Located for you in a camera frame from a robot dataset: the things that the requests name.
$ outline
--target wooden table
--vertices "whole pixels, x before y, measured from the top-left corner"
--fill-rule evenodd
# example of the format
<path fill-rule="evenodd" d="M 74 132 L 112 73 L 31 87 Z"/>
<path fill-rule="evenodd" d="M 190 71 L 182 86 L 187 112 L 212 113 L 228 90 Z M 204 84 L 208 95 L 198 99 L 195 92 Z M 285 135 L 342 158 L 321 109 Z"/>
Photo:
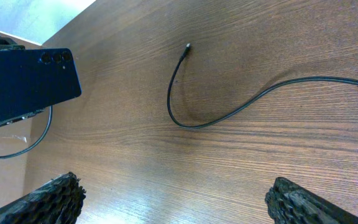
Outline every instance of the wooden table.
<path fill-rule="evenodd" d="M 68 171 L 87 190 L 78 223 L 273 223 L 283 176 L 358 216 L 358 1 L 97 0 L 44 47 L 68 47 L 83 94 L 55 107 L 28 157 L 25 193 Z M 43 130 L 46 114 L 33 122 Z"/>

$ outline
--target cable plug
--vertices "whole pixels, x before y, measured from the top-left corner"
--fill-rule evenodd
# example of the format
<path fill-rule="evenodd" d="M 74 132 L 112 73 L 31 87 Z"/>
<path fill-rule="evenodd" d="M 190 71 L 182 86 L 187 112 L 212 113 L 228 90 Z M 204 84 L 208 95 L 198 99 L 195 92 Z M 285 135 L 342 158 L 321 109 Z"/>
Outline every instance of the cable plug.
<path fill-rule="evenodd" d="M 185 51 L 183 52 L 183 54 L 181 55 L 181 59 L 185 59 L 187 53 L 190 51 L 190 43 L 186 45 Z"/>

